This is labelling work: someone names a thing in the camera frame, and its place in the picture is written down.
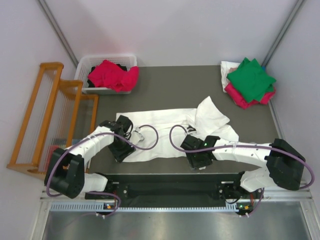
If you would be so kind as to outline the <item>folded pink t-shirt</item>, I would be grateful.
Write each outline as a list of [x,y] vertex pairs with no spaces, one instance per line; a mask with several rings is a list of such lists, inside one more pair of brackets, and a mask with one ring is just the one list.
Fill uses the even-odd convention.
[[234,103],[244,110],[254,105],[267,105],[269,100],[276,94],[276,88],[272,86],[271,90],[267,91],[260,101],[253,100],[251,102],[247,102],[241,93],[234,88],[232,83],[229,83],[224,90],[232,98]]

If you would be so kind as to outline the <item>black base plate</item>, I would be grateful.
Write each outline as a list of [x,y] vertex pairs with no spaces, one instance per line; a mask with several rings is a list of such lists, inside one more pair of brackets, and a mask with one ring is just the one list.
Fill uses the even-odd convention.
[[252,201],[261,190],[240,187],[240,173],[106,174],[106,192],[123,208],[223,207],[226,201]]

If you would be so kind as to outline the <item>folded white t-shirt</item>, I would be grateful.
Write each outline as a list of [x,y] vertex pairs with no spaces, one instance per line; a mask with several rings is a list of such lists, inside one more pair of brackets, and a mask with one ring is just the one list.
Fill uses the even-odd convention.
[[240,65],[239,62],[221,61],[220,63],[220,73],[221,73],[221,85],[222,91],[226,93],[225,88],[230,83],[227,76],[231,69],[237,69]]

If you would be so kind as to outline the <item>wooden rack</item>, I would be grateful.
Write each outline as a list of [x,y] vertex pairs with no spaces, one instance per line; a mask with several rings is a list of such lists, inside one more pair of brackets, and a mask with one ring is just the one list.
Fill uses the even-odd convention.
[[61,78],[61,62],[43,62],[29,98],[7,168],[43,181],[50,157],[70,147],[76,137],[81,104],[89,104],[89,132],[95,128],[99,97],[84,94],[83,82]]

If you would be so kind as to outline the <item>white plastic laundry basket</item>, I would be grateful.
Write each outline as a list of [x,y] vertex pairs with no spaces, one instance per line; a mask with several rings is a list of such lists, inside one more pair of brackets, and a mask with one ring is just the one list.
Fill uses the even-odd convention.
[[94,54],[80,59],[74,79],[83,82],[84,94],[129,94],[139,73],[137,57],[132,54]]

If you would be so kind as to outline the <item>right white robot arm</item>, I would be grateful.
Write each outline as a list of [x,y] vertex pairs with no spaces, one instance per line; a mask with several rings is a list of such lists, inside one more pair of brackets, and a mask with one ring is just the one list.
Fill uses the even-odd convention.
[[234,161],[256,166],[245,171],[233,192],[239,198],[266,187],[297,191],[300,189],[306,159],[288,142],[276,138],[272,143],[253,144],[209,135],[205,140],[187,135],[180,147],[186,151],[192,168],[202,168],[213,161]]

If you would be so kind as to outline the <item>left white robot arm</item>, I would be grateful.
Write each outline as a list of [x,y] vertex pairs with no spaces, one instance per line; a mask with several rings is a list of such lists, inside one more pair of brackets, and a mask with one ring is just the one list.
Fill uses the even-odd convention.
[[136,150],[129,144],[132,130],[132,121],[121,115],[116,121],[105,120],[78,143],[55,149],[44,180],[47,195],[74,199],[81,193],[97,192],[102,198],[109,198],[114,191],[113,185],[102,174],[86,173],[87,167],[105,147],[119,163],[132,154]]

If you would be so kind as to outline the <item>pink t-shirt in basket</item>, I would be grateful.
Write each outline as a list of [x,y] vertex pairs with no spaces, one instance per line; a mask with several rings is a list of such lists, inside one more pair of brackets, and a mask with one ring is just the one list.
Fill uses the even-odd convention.
[[130,92],[139,78],[139,67],[133,66],[125,71],[115,63],[104,60],[88,74],[87,78],[96,88],[107,88],[115,92]]

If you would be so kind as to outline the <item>folded green t-shirt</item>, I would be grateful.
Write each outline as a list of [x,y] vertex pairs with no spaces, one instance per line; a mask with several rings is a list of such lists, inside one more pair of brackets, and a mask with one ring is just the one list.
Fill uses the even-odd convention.
[[248,103],[253,100],[260,102],[266,93],[274,91],[276,82],[255,58],[249,60],[247,57],[235,71],[227,74],[227,79]]

